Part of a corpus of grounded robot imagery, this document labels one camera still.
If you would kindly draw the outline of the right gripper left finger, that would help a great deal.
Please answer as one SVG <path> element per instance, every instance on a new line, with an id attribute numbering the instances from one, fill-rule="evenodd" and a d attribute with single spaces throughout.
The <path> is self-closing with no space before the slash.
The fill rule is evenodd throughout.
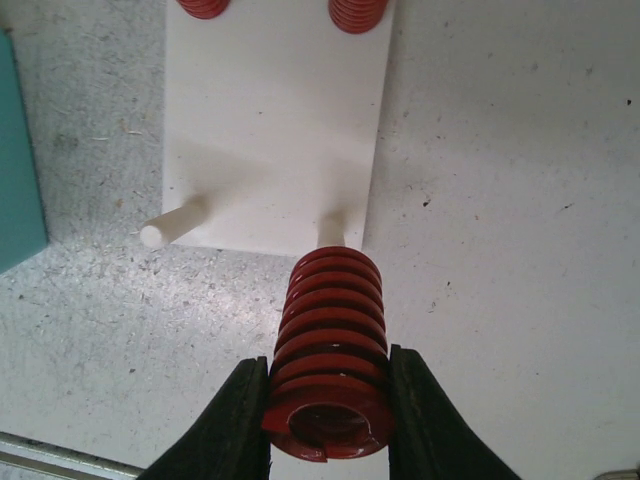
<path id="1" fill-rule="evenodd" d="M 189 430 L 139 477 L 267 479 L 270 441 L 261 427 L 267 396 L 267 358 L 240 361 Z"/>

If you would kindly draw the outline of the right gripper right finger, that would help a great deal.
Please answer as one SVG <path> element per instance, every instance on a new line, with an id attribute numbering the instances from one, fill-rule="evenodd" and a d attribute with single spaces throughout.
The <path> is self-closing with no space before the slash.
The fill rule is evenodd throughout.
<path id="1" fill-rule="evenodd" d="M 389 373 L 391 479 L 518 477 L 469 427 L 417 351 L 392 345 Z"/>

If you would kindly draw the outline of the large red spring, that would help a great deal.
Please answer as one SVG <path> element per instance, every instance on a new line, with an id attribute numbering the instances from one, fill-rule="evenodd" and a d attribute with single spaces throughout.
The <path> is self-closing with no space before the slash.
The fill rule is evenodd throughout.
<path id="1" fill-rule="evenodd" d="M 328 12 L 343 32 L 362 34 L 379 24 L 387 4 L 387 0 L 329 0 Z"/>

